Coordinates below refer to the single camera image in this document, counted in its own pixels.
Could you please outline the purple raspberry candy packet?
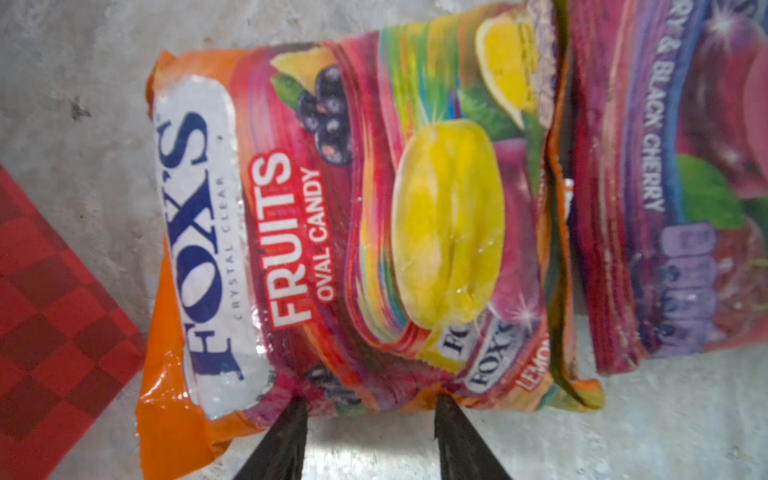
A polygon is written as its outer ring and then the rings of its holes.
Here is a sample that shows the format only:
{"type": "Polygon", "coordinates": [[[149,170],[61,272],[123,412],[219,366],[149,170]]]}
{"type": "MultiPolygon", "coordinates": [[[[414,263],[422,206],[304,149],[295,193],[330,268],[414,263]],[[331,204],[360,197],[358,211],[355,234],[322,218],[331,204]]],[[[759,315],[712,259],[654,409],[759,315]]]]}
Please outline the purple raspberry candy packet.
{"type": "Polygon", "coordinates": [[[597,370],[767,339],[767,5],[572,1],[597,370]]]}

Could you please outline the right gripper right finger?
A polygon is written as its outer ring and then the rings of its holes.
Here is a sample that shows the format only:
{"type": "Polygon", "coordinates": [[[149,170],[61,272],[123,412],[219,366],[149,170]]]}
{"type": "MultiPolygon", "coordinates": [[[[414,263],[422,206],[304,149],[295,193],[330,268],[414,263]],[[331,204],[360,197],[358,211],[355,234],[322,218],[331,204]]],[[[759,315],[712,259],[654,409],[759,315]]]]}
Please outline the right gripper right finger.
{"type": "Polygon", "coordinates": [[[435,438],[442,480],[512,480],[455,400],[437,397],[435,438]]]}

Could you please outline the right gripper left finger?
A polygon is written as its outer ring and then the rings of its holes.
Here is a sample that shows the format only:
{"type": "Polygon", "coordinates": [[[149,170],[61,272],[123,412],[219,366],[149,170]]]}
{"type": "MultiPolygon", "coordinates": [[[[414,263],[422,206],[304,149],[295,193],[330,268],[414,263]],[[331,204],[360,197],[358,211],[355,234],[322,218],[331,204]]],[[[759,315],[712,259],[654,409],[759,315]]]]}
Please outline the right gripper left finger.
{"type": "Polygon", "coordinates": [[[299,480],[308,433],[306,401],[295,397],[282,411],[234,480],[299,480]]]}

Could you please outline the red paper gift bag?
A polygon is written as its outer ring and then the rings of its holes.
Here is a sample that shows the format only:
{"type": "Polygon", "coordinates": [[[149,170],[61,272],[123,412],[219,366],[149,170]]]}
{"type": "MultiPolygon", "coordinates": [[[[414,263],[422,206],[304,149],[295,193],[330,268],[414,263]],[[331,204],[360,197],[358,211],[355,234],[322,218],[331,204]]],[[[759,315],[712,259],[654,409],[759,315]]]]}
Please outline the red paper gift bag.
{"type": "Polygon", "coordinates": [[[2,478],[47,478],[144,352],[131,320],[3,172],[2,478]]]}

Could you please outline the orange fruits candy packet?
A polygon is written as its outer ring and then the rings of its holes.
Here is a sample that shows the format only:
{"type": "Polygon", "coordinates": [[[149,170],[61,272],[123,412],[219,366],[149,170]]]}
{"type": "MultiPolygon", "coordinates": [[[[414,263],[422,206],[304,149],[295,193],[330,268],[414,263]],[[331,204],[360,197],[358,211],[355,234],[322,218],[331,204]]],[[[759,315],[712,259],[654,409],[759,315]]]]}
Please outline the orange fruits candy packet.
{"type": "Polygon", "coordinates": [[[165,223],[137,406],[148,479],[314,417],[595,411],[576,367],[550,1],[161,54],[165,223]]]}

